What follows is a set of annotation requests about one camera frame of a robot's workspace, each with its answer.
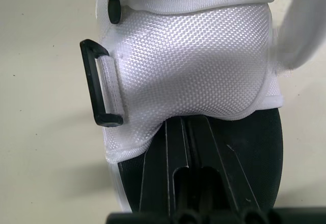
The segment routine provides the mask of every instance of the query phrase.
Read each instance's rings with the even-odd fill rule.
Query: black plastic frame
[[[100,44],[92,40],[84,40],[80,43],[81,54],[86,72],[88,89],[91,96],[94,119],[97,125],[103,127],[117,127],[123,124],[120,115],[107,114],[105,111],[101,83],[99,80],[96,60],[100,56],[110,56],[108,51]]]

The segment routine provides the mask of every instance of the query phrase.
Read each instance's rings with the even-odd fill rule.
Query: white padded fabric
[[[99,59],[106,110],[124,118],[123,126],[103,129],[109,163],[145,152],[162,122],[173,116],[238,120],[282,106],[276,66],[282,67],[280,57],[288,53],[278,49],[293,45],[288,34],[278,38],[285,45],[276,42],[267,5],[272,0],[121,1],[118,25],[108,19],[107,0],[97,0],[96,7],[100,44],[111,55]],[[293,16],[283,27],[294,23]],[[313,31],[320,30],[323,25],[315,22],[320,25]],[[302,51],[306,61],[312,51]]]
[[[162,122],[173,116],[238,120],[282,105],[269,63],[273,30],[267,4],[178,15],[123,7],[118,25],[111,25],[102,9],[107,0],[98,0],[97,15],[100,43],[113,59],[100,64],[115,62],[120,89],[110,92],[121,97],[125,122],[103,129],[108,162],[145,152]],[[102,84],[110,79],[107,72],[101,76]]]

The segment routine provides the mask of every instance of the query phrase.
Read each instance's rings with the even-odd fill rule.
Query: white textured fabric
[[[107,0],[97,0],[97,18],[112,57],[99,59],[106,110],[124,118],[123,126],[103,129],[110,163],[145,152],[170,117],[237,120],[282,105],[267,4],[177,15],[123,7],[121,22],[111,25]]]

